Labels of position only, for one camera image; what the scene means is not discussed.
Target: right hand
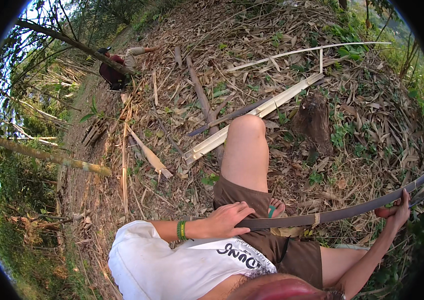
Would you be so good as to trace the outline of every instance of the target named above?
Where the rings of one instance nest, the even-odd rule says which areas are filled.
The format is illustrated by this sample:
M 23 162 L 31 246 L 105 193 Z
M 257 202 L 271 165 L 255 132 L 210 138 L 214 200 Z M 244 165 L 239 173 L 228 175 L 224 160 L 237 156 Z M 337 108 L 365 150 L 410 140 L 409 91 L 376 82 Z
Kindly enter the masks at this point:
M 255 209 L 248 207 L 245 201 L 235 202 L 217 208 L 206 219 L 203 219 L 203 226 L 208 231 L 207 238 L 231 238 L 250 232 L 250 228 L 235 228 L 235 225 L 253 213 L 255 213 Z
M 377 208 L 375 214 L 377 217 L 386 218 L 387 224 L 399 230 L 410 217 L 409 208 L 410 194 L 406 189 L 402 190 L 402 197 L 395 201 L 394 206 L 389 208 Z

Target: forest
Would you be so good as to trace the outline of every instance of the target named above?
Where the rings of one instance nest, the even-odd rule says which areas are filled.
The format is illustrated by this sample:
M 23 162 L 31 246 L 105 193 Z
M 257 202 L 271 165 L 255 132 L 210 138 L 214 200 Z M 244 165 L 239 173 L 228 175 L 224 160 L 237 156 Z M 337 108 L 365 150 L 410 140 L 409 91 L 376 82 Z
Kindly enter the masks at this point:
M 362 41 L 392 45 L 324 50 L 330 63 L 324 74 L 331 79 L 310 87 L 328 102 L 329 154 L 305 148 L 305 137 L 291 127 L 294 103 L 307 91 L 264 118 L 271 137 L 269 176 L 291 216 L 373 199 L 424 172 L 424 54 L 392 4 L 31 1 L 0 49 L 0 266 L 17 292 L 24 299 L 121 299 L 107 268 L 121 225 L 212 211 L 219 152 L 194 165 L 180 154 L 214 133 L 212 127 L 196 139 L 186 137 L 206 115 L 186 56 L 192 57 L 209 109 L 220 117 L 303 80 L 318 57 L 293 55 L 260 71 L 226 73 L 227 67 Z M 111 52 L 124 54 L 128 47 L 153 45 L 161 49 L 145 54 L 134 69 L 97 52 L 111 46 Z M 130 79 L 125 97 L 109 90 L 99 75 L 102 63 Z M 379 120 L 378 112 L 388 121 Z M 101 135 L 84 145 L 94 126 L 103 127 Z M 157 175 L 143 148 L 130 142 L 128 129 L 172 178 Z M 327 193 L 335 196 L 317 196 Z M 337 197 L 353 201 L 344 204 Z M 382 228 L 383 222 L 367 215 L 329 227 L 280 228 L 277 234 L 327 247 L 370 246 Z M 360 299 L 395 299 L 416 272 L 414 262 L 424 255 L 424 202 L 395 245 L 400 247 L 390 250 Z

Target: thigh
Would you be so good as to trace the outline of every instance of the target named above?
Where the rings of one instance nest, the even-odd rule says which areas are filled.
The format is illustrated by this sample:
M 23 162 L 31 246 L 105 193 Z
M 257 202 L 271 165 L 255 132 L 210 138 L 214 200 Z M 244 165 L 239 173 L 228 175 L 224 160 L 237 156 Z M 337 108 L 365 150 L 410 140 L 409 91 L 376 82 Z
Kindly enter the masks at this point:
M 333 287 L 365 254 L 364 249 L 335 249 L 320 247 L 322 281 L 325 288 Z
M 247 189 L 268 192 L 269 146 L 265 125 L 257 116 L 236 118 L 229 127 L 221 176 Z

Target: forearm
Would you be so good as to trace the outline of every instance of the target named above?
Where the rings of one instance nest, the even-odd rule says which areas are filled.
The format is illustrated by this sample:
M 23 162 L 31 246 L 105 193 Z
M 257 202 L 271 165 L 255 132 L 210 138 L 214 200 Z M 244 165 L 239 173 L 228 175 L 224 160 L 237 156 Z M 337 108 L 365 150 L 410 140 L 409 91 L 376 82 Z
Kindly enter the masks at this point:
M 204 219 L 188 221 L 185 223 L 185 237 L 189 239 L 203 239 L 208 238 L 208 227 L 206 226 Z M 178 240 L 177 236 L 177 223 L 178 221 L 152 221 L 155 230 L 159 233 L 162 240 L 166 242 L 172 242 Z
M 345 291 L 347 300 L 352 299 L 367 283 L 382 257 L 392 244 L 397 229 L 386 225 L 370 250 L 339 280 L 337 287 Z

